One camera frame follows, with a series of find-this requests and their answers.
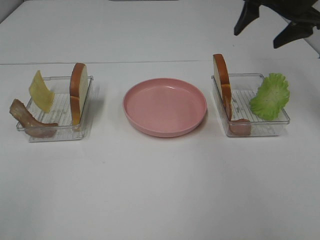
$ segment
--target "white tabletop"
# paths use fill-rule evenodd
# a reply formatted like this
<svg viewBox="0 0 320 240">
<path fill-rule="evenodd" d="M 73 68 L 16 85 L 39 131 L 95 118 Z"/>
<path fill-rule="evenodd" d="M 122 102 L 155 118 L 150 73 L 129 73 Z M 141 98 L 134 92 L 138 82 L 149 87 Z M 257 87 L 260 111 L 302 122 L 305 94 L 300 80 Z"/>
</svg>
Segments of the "white tabletop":
<svg viewBox="0 0 320 240">
<path fill-rule="evenodd" d="M 318 240 L 320 69 L 317 60 L 227 61 L 230 73 L 281 72 L 291 123 L 278 137 L 229 138 L 212 97 L 212 61 L 88 64 L 96 93 L 86 138 L 28 143 L 8 113 L 29 100 L 36 70 L 0 66 L 0 239 Z M 178 78 L 205 95 L 203 124 L 177 138 L 135 130 L 122 99 L 134 84 Z"/>
<path fill-rule="evenodd" d="M 287 23 L 267 7 L 239 36 L 244 1 L 25 1 L 0 24 L 0 64 L 316 59 L 303 40 L 273 49 Z"/>
</svg>

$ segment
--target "bread slice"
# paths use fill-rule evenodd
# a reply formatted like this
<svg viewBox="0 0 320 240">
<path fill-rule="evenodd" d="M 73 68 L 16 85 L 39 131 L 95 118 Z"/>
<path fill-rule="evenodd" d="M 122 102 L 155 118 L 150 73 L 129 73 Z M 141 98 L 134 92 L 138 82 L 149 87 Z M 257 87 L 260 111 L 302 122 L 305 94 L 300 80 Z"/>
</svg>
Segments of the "bread slice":
<svg viewBox="0 0 320 240">
<path fill-rule="evenodd" d="M 213 55 L 214 79 L 222 98 L 223 106 L 229 120 L 232 118 L 231 86 L 227 65 L 222 54 Z"/>
<path fill-rule="evenodd" d="M 74 65 L 70 80 L 70 109 L 72 125 L 80 123 L 88 91 L 87 66 L 83 63 Z"/>
</svg>

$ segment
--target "pink plate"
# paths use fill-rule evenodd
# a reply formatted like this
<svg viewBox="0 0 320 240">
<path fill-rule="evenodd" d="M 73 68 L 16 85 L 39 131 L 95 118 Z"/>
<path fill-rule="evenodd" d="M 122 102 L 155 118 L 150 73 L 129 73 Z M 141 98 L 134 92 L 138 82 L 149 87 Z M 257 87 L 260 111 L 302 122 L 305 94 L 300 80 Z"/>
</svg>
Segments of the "pink plate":
<svg viewBox="0 0 320 240">
<path fill-rule="evenodd" d="M 207 102 L 192 84 L 174 78 L 155 78 L 133 86 L 124 96 L 126 117 L 139 131 L 163 138 L 195 129 L 204 119 Z"/>
</svg>

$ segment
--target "clear plastic tray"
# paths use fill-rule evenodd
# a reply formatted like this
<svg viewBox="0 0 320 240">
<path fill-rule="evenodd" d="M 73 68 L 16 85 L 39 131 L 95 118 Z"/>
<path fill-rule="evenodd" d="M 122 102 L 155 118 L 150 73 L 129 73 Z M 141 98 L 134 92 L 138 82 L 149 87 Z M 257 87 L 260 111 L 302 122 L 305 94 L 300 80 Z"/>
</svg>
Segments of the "clear plastic tray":
<svg viewBox="0 0 320 240">
<path fill-rule="evenodd" d="M 213 80 L 213 97 L 225 134 L 228 137 L 279 136 L 285 126 L 290 123 L 290 118 L 284 109 L 280 111 L 278 118 L 272 121 L 263 120 L 251 112 L 249 102 L 256 95 L 258 87 L 261 86 L 264 79 L 262 74 L 229 74 L 232 95 L 231 120 L 228 119 L 227 112 L 223 106 L 223 100 L 219 93 L 215 77 L 212 76 L 211 78 Z"/>
<path fill-rule="evenodd" d="M 71 109 L 70 109 L 70 76 L 51 76 L 44 77 L 45 85 L 50 91 L 55 93 L 53 105 L 49 113 L 43 112 L 32 100 L 29 100 L 26 108 L 32 116 L 42 123 L 58 123 L 58 126 L 46 127 L 23 127 L 19 122 L 16 129 L 23 132 L 28 141 L 34 142 L 49 142 L 49 141 L 67 141 L 80 140 L 87 132 L 88 111 L 92 101 L 92 84 L 93 76 L 88 76 L 88 90 L 83 105 L 80 123 L 72 125 Z M 28 131 L 37 131 L 37 133 L 52 133 L 50 137 L 34 137 L 28 135 Z"/>
</svg>

